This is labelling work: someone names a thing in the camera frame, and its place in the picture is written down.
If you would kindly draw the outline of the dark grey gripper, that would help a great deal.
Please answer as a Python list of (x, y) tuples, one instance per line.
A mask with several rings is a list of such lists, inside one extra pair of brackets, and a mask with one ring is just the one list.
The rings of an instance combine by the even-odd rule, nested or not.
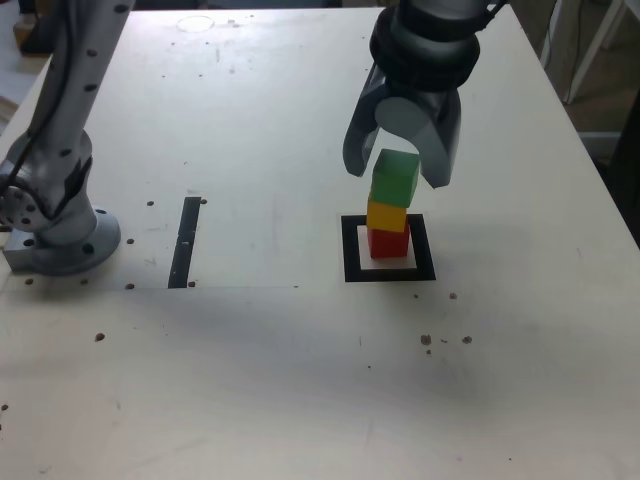
[(373, 64), (344, 138), (345, 168), (353, 176), (364, 175), (381, 127), (416, 148), (420, 173), (432, 188), (445, 187), (451, 181), (460, 124), (456, 90), (427, 90), (385, 75)]

